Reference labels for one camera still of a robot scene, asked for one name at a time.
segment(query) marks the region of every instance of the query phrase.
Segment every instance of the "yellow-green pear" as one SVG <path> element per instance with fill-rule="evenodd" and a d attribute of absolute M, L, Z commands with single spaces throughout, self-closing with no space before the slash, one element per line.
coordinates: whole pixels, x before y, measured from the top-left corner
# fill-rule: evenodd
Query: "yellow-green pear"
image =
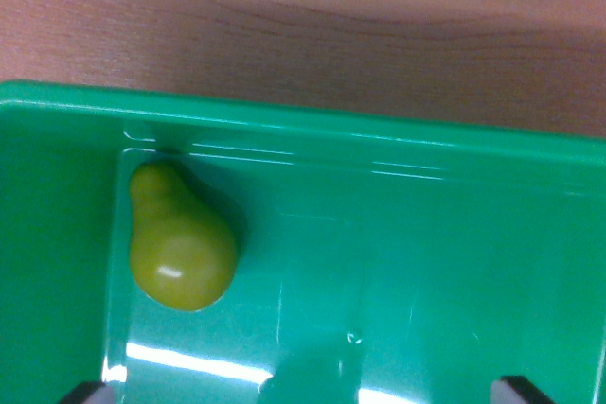
<path fill-rule="evenodd" d="M 131 177 L 133 231 L 129 265 L 152 299 L 195 311 L 216 302 L 236 271 L 236 240 L 223 218 L 200 201 L 167 162 Z"/>

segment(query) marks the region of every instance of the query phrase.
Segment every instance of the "wooden table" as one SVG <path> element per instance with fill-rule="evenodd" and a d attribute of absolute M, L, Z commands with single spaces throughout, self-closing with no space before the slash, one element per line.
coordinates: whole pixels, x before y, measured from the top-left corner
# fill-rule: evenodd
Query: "wooden table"
<path fill-rule="evenodd" d="M 606 0 L 0 0 L 0 79 L 606 136 Z"/>

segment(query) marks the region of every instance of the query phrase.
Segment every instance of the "green tray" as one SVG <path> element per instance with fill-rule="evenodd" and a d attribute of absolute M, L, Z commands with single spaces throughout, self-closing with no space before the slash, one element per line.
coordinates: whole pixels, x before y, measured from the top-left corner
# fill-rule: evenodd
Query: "green tray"
<path fill-rule="evenodd" d="M 0 85 L 2 402 L 597 404 L 606 143 L 24 82 Z M 130 276 L 127 182 L 167 154 L 241 243 L 214 306 Z"/>

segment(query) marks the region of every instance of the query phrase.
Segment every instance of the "pear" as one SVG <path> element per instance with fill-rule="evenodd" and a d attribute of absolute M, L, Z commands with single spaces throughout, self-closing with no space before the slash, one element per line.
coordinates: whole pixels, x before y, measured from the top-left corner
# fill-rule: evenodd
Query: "pear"
<path fill-rule="evenodd" d="M 236 240 L 225 220 L 200 201 L 167 162 L 131 177 L 129 266 L 152 299 L 195 311 L 216 302 L 236 271 Z"/>

